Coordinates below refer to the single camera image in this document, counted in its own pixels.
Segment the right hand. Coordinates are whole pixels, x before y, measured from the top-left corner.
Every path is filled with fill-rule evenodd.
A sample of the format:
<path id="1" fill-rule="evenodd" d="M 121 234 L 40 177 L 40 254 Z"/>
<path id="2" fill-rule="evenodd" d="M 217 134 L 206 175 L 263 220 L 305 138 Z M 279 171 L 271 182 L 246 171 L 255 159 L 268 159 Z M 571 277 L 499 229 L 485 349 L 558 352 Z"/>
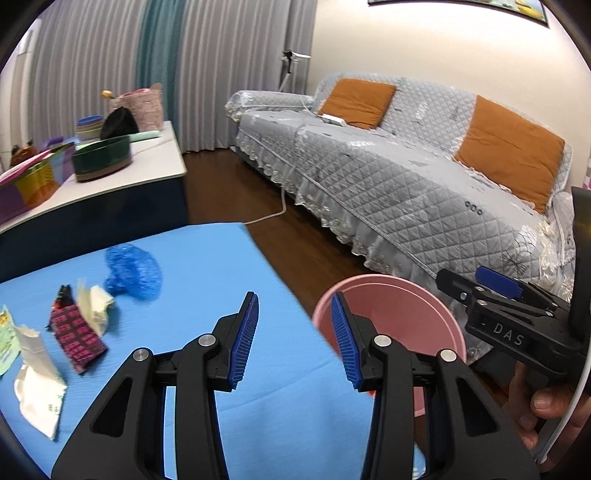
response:
<path id="1" fill-rule="evenodd" d="M 530 369 L 521 362 L 516 363 L 515 373 L 509 385 L 508 400 L 503 406 L 505 413 L 513 420 L 515 428 L 528 450 L 534 449 L 539 441 L 535 427 L 539 420 L 561 419 L 573 398 L 575 388 L 550 386 L 533 391 L 527 382 Z M 551 472 L 567 466 L 565 460 L 572 445 L 578 439 L 590 438 L 590 397 L 583 394 L 569 422 L 540 465 L 542 472 Z"/>

